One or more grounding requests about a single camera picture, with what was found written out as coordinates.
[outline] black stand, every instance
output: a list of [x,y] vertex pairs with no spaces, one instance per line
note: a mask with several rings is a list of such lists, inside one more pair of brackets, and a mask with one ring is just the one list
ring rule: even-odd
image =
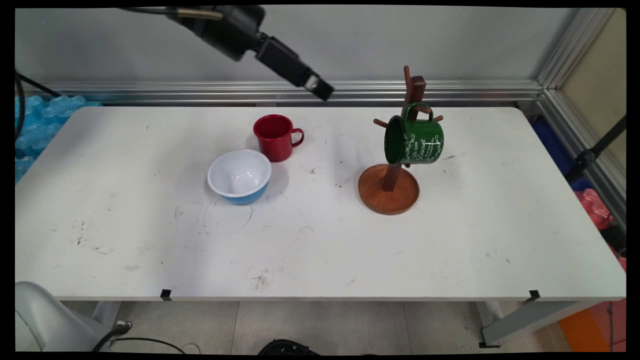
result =
[[580,176],[582,176],[582,172],[596,161],[596,159],[600,157],[602,151],[604,151],[604,149],[606,149],[607,146],[609,146],[613,140],[617,139],[617,137],[626,129],[627,115],[623,116],[622,119],[620,119],[620,121],[618,121],[618,123],[614,125],[611,130],[609,130],[592,148],[582,151],[576,157],[575,166],[564,176],[567,183],[572,184],[574,181],[578,180]]

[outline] wooden base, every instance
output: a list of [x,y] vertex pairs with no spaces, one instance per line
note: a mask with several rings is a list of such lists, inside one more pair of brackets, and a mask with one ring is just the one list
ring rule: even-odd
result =
[[369,209],[383,215],[397,215],[409,210],[420,195],[420,186],[411,173],[400,169],[394,191],[383,190],[387,164],[374,165],[364,170],[358,180],[358,192]]

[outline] white wall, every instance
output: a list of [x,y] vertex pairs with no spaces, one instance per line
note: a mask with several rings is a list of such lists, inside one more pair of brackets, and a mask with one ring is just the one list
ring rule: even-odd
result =
[[[261,30],[327,80],[535,79],[574,9],[266,5]],[[161,15],[16,9],[15,64],[38,81],[273,81]]]

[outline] blue bowl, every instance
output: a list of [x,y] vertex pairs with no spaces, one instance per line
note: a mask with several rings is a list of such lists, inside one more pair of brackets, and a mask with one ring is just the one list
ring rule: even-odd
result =
[[228,152],[217,158],[207,173],[211,189],[238,205],[260,198],[270,179],[271,162],[255,150]]
[[264,193],[264,190],[267,190],[268,184],[269,183],[267,182],[260,190],[256,191],[251,195],[241,196],[241,197],[226,197],[224,195],[221,195],[221,196],[232,204],[237,204],[237,205],[251,204],[252,202],[258,200],[260,196],[262,196],[262,194]]

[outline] aluminum frame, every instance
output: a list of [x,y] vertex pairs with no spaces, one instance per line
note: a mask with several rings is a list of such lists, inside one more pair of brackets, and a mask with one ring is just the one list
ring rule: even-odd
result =
[[[597,137],[560,91],[544,90],[535,105],[572,157],[596,144]],[[626,234],[627,171],[605,150],[584,173]]]
[[613,8],[578,9],[538,74],[542,88],[558,89],[564,84],[613,11]]
[[[303,88],[286,82],[51,82],[43,83],[61,94],[82,95],[103,104],[207,106],[221,104],[300,104],[352,106],[381,102],[403,102],[404,81],[332,81],[335,91],[325,103]],[[26,95],[45,94],[25,86]],[[424,100],[429,102],[518,102],[533,101],[540,85],[529,81],[427,81]]]

